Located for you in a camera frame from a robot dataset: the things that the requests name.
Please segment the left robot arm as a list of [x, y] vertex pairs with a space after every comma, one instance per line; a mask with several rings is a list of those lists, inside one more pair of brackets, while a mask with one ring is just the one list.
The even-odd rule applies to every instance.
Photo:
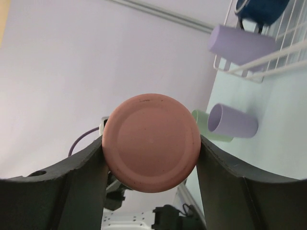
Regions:
[[179, 215], [192, 216], [202, 222], [200, 228], [207, 229], [204, 218], [199, 180], [193, 170], [184, 183], [166, 192], [146, 194], [127, 190], [126, 200], [115, 210], [103, 213], [101, 229], [103, 230], [150, 230], [155, 222], [154, 209], [169, 205], [179, 210]]

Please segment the pink cup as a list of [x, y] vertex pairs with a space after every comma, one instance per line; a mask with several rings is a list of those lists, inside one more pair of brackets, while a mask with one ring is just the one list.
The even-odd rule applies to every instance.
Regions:
[[190, 111], [162, 94], [134, 96], [109, 116], [102, 149], [112, 174], [144, 193], [178, 186], [194, 169], [201, 136]]

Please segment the large purple cup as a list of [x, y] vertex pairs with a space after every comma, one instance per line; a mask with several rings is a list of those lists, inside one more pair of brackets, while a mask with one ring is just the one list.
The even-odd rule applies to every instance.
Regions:
[[211, 33], [208, 50], [242, 66], [275, 52], [277, 44], [270, 36], [218, 25]]

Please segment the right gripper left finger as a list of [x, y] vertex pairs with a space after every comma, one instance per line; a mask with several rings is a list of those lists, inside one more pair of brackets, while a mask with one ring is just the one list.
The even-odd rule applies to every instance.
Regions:
[[2, 230], [101, 229], [108, 168], [102, 139], [27, 177], [0, 181]]

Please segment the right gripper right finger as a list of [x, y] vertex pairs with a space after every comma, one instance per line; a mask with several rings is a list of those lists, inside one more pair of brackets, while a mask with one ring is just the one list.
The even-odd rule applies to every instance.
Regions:
[[307, 181], [257, 168], [201, 137], [197, 161], [209, 230], [305, 230]]

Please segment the small purple cup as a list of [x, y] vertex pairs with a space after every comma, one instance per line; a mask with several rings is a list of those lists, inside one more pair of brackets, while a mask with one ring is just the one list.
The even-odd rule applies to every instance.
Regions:
[[252, 138], [258, 131], [258, 120], [242, 111], [218, 103], [209, 113], [208, 130], [233, 138]]

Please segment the green cup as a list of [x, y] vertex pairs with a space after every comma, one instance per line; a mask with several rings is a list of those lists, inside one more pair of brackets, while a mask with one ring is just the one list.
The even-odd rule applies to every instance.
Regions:
[[191, 112], [192, 116], [196, 120], [197, 126], [199, 128], [200, 134], [209, 140], [217, 140], [223, 142], [231, 142], [232, 137], [218, 135], [208, 130], [208, 118], [209, 114], [202, 110], [193, 110]]

